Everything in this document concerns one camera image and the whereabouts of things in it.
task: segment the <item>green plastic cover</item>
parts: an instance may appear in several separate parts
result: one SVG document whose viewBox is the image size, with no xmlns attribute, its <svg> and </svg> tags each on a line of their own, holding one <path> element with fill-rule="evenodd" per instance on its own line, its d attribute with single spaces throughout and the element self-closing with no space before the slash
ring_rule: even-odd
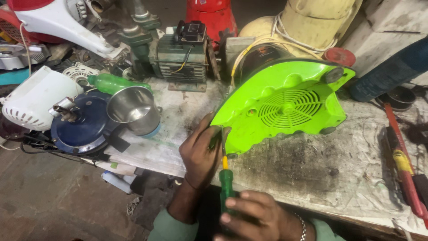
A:
<svg viewBox="0 0 428 241">
<path fill-rule="evenodd" d="M 232 127 L 226 153 L 241 154 L 278 133 L 303 131 L 320 134 L 346 119 L 335 91 L 355 76 L 343 76 L 327 84 L 324 76 L 332 63 L 295 59 L 269 66 L 235 90 L 217 111 L 211 125 Z"/>
</svg>

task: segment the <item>green sleeve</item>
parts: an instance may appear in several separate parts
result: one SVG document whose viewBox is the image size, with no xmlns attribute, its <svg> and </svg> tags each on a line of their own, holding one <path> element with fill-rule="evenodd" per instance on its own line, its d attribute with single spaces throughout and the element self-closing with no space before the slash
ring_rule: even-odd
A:
<svg viewBox="0 0 428 241">
<path fill-rule="evenodd" d="M 310 221 L 315 227 L 316 241 L 345 241 L 345 239 L 335 234 L 324 221 L 318 219 L 310 219 Z"/>
<path fill-rule="evenodd" d="M 182 223 L 163 209 L 156 217 L 153 226 L 147 241 L 194 241 L 199 223 Z"/>
</svg>

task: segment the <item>stainless steel jar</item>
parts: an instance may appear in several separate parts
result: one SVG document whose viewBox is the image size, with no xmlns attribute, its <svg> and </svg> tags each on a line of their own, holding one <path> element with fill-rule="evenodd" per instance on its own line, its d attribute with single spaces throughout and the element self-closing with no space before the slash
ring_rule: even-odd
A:
<svg viewBox="0 0 428 241">
<path fill-rule="evenodd" d="M 152 133 L 161 121 L 153 94 L 143 86 L 116 92 L 107 104 L 107 114 L 113 121 L 127 124 L 137 136 Z"/>
</svg>

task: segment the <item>dirty work surface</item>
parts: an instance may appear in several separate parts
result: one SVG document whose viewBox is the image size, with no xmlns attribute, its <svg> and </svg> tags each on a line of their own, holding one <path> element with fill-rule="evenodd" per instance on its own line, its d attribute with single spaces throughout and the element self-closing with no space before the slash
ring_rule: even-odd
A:
<svg viewBox="0 0 428 241">
<path fill-rule="evenodd" d="M 119 153 L 109 148 L 106 153 L 115 161 L 183 177 L 185 167 L 178 147 L 199 120 L 221 104 L 224 89 L 209 82 L 207 93 L 182 93 L 167 91 L 162 81 L 150 81 L 156 103 L 163 107 L 160 132 L 151 139 L 125 132 L 123 138 L 131 143 L 128 150 Z M 385 113 L 368 103 L 339 102 L 348 118 L 332 134 L 278 135 L 231 160 L 234 189 L 265 191 L 281 202 L 381 225 L 392 226 L 390 220 L 395 217 L 411 232 L 428 235 L 397 194 L 380 153 L 378 136 L 388 125 Z M 398 116 L 415 123 L 416 106 L 428 121 L 423 100 Z M 406 144 L 414 166 L 420 173 L 427 171 L 425 149 Z M 213 184 L 219 185 L 218 175 L 215 178 Z"/>
</svg>

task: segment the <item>concrete floor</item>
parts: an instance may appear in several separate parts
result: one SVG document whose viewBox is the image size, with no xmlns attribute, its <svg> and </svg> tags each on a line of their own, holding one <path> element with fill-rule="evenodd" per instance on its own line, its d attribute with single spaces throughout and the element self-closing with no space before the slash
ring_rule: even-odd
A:
<svg viewBox="0 0 428 241">
<path fill-rule="evenodd" d="M 143 2 L 160 16 L 162 28 L 174 26 L 185 18 L 185 0 Z M 283 0 L 269 1 L 268 5 L 259 0 L 232 1 L 240 29 L 257 17 L 276 15 L 284 5 Z M 105 183 L 100 177 L 103 171 L 50 154 L 25 154 L 0 148 L 0 241 L 145 240 L 149 231 L 142 226 L 147 227 L 155 214 L 151 212 L 146 218 L 127 217 L 126 204 L 136 195 L 126 195 Z M 163 205 L 171 198 L 169 194 L 164 196 Z"/>
</svg>

